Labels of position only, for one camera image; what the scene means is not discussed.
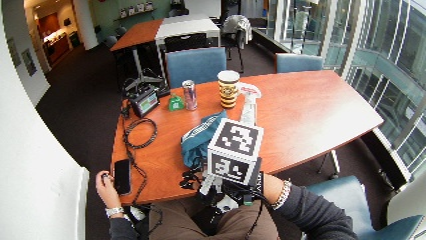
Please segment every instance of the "person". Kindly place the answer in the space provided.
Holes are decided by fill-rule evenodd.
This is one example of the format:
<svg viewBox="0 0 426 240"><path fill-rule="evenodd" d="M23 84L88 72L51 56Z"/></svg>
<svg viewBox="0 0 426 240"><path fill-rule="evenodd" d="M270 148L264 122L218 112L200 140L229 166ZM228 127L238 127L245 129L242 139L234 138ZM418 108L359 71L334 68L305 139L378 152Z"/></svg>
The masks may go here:
<svg viewBox="0 0 426 240"><path fill-rule="evenodd" d="M106 209L121 207L117 191L113 187L113 177L108 171L98 172L96 188ZM281 217L293 222L311 239L357 239L351 229L351 218L333 203L306 190L291 185L277 177L264 174L264 196ZM157 212L149 212L149 224L154 226L149 239L279 239L277 226L269 211L260 213L260 200L253 206L240 206L226 212L217 224L214 236L209 236L193 221L193 216L202 209L201 202L193 198L153 203ZM122 212L109 216L110 237L116 239L137 239L138 234Z"/></svg>

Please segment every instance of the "dark sweater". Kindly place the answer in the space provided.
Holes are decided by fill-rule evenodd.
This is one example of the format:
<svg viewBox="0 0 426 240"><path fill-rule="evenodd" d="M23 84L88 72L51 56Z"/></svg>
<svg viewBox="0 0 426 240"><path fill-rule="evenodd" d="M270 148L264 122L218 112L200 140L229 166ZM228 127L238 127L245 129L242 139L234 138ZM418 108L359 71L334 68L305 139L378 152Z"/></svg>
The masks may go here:
<svg viewBox="0 0 426 240"><path fill-rule="evenodd" d="M303 187L291 186L289 198L275 211L309 234L310 239L357 239L345 211ZM110 219L109 232L113 240L137 239L132 224L124 218Z"/></svg>

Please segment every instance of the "coffee cup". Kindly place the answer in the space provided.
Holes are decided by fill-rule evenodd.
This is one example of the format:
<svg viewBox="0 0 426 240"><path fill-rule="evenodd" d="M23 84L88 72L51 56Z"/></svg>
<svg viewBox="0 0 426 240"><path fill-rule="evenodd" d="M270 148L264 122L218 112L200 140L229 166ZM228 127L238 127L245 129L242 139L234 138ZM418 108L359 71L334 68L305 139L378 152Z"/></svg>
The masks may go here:
<svg viewBox="0 0 426 240"><path fill-rule="evenodd" d="M236 83L240 81L240 74L236 71L225 70L217 74L218 89L222 108L230 109L236 106L238 89Z"/></svg>

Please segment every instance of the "can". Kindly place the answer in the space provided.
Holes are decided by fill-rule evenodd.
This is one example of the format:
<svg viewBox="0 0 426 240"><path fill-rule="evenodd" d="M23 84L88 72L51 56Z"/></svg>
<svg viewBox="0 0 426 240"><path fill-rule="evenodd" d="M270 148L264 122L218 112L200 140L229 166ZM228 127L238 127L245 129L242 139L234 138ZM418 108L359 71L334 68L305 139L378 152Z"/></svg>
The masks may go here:
<svg viewBox="0 0 426 240"><path fill-rule="evenodd" d="M182 82L185 105L188 110L197 109L197 94L194 81L186 80Z"/></svg>

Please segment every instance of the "glass wall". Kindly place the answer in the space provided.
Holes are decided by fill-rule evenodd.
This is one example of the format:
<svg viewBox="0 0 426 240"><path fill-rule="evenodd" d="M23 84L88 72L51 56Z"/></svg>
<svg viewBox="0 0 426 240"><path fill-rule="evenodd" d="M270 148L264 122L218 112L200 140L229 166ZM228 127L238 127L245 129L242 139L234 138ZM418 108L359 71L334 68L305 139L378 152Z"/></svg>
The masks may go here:
<svg viewBox="0 0 426 240"><path fill-rule="evenodd" d="M425 170L426 155L426 11L415 1L367 3L371 19L365 20L346 80L383 117L379 130L415 177Z"/></svg>
<svg viewBox="0 0 426 240"><path fill-rule="evenodd" d="M395 161L418 176L426 171L426 3L271 0L269 5L267 36L290 52L325 57L325 68L342 74L385 119L379 131Z"/></svg>

